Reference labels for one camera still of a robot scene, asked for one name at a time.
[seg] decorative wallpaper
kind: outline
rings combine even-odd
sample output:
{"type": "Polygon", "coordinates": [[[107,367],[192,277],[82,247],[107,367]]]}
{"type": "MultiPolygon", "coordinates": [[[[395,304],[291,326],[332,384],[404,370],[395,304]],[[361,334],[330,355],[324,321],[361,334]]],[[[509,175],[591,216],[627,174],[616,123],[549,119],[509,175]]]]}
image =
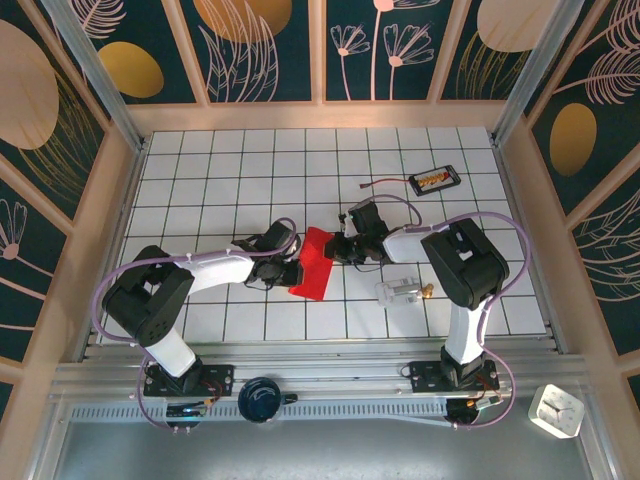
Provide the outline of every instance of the decorative wallpaper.
{"type": "Polygon", "coordinates": [[[425,100],[453,0],[328,0],[327,100],[425,100]]]}
{"type": "Polygon", "coordinates": [[[555,59],[551,62],[551,65],[549,66],[547,73],[538,84],[538,88],[536,88],[536,90],[533,92],[533,95],[531,96],[531,100],[529,100],[529,103],[525,107],[524,109],[525,115],[529,115],[529,113],[531,113],[531,110],[533,110],[533,107],[535,107],[538,99],[540,98],[540,95],[542,95],[542,91],[547,86],[547,80],[549,80],[549,77],[551,77],[551,75],[558,68],[558,64],[564,58],[564,54],[567,52],[567,49],[569,48],[569,45],[571,45],[571,42],[573,42],[573,38],[576,36],[576,33],[578,33],[578,30],[580,30],[580,27],[582,26],[582,22],[584,22],[584,19],[589,13],[589,10],[591,10],[591,7],[593,6],[594,2],[595,0],[584,0],[584,3],[582,4],[582,9],[580,10],[580,14],[578,15],[578,19],[569,30],[569,33],[567,34],[564,41],[562,42],[560,49],[556,53],[555,59]]]}
{"type": "Polygon", "coordinates": [[[640,349],[640,170],[573,236],[618,354],[640,349]]]}
{"type": "Polygon", "coordinates": [[[68,1],[126,103],[195,102],[160,0],[68,1]]]}
{"type": "Polygon", "coordinates": [[[307,0],[181,0],[213,103],[311,100],[307,0]]]}
{"type": "Polygon", "coordinates": [[[0,382],[0,423],[2,423],[4,411],[6,410],[7,404],[9,403],[11,390],[13,390],[13,385],[11,385],[10,383],[0,382]]]}
{"type": "Polygon", "coordinates": [[[104,131],[14,2],[0,6],[0,156],[73,218],[104,131]]]}
{"type": "Polygon", "coordinates": [[[629,377],[629,387],[631,387],[631,392],[636,399],[636,405],[640,410],[640,375],[629,377]]]}
{"type": "Polygon", "coordinates": [[[571,212],[640,141],[640,3],[612,0],[533,126],[571,212]]]}
{"type": "Polygon", "coordinates": [[[504,100],[558,0],[473,0],[443,100],[504,100]]]}
{"type": "Polygon", "coordinates": [[[21,362],[66,236],[0,181],[0,356],[21,362]]]}

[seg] white tiled floor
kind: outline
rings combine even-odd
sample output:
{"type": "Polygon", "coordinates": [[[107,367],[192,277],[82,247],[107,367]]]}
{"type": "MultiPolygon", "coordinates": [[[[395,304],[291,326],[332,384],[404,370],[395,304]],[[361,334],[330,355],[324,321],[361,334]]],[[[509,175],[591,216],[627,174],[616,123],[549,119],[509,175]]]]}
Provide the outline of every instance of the white tiled floor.
{"type": "MultiPolygon", "coordinates": [[[[510,215],[483,128],[158,132],[121,262],[146,245],[169,253],[226,248],[234,237],[264,233],[282,216],[293,218],[301,232],[310,226],[336,231],[338,214],[373,193],[410,200],[424,224],[478,210],[510,215]],[[401,182],[360,189],[361,183],[405,179],[443,165],[453,165],[460,186],[423,197],[401,182]]],[[[378,207],[390,227],[415,221],[403,204],[385,199],[378,207]]],[[[509,261],[512,278],[523,260],[515,230],[493,219],[477,222],[509,261]]],[[[202,291],[188,299],[178,327],[191,343],[447,335],[451,302],[431,265],[375,268],[334,266],[324,302],[305,301],[284,288],[265,293],[234,284],[202,291]],[[379,307],[375,285],[407,276],[433,283],[433,299],[379,307]]],[[[107,327],[120,331],[112,320],[107,327]]],[[[488,333],[544,331],[527,275],[492,310],[488,333]]]]}

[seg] metal base plate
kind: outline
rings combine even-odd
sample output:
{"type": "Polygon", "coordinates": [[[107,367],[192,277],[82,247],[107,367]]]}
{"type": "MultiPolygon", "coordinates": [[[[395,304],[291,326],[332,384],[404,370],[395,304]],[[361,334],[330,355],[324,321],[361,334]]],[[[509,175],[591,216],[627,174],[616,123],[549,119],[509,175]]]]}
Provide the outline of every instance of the metal base plate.
{"type": "MultiPolygon", "coordinates": [[[[200,376],[200,384],[189,393],[189,397],[210,397],[211,385],[216,393],[222,397],[229,397],[233,389],[233,365],[203,365],[202,374],[200,376]]],[[[177,394],[168,386],[168,383],[158,365],[152,365],[147,368],[147,382],[144,385],[145,397],[182,397],[184,395],[177,394]]]]}
{"type": "Polygon", "coordinates": [[[482,369],[474,374],[473,381],[461,387],[454,387],[442,375],[440,361],[409,363],[409,378],[413,393],[482,392],[485,390],[485,385],[476,378],[476,375],[480,375],[492,389],[500,389],[496,364],[492,360],[485,360],[482,369]]]}

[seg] red object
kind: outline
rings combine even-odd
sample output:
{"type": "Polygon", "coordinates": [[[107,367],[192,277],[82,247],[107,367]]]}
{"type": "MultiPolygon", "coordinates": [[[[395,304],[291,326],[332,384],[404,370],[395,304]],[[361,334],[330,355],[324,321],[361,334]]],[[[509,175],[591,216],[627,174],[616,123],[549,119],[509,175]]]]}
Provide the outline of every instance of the red object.
{"type": "Polygon", "coordinates": [[[324,300],[333,260],[325,258],[324,247],[333,234],[309,227],[300,250],[300,264],[304,270],[302,284],[289,289],[289,293],[311,300],[324,300]]]}

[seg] blue cup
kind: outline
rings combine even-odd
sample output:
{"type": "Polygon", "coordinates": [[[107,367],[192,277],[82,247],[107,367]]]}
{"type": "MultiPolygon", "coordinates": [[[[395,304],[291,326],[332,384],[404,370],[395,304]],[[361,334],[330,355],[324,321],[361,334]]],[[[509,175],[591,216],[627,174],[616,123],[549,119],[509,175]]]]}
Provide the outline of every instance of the blue cup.
{"type": "Polygon", "coordinates": [[[267,377],[257,377],[244,384],[238,395],[240,414],[252,423],[265,423],[275,417],[281,405],[298,401],[298,395],[283,395],[278,384],[267,377]]]}

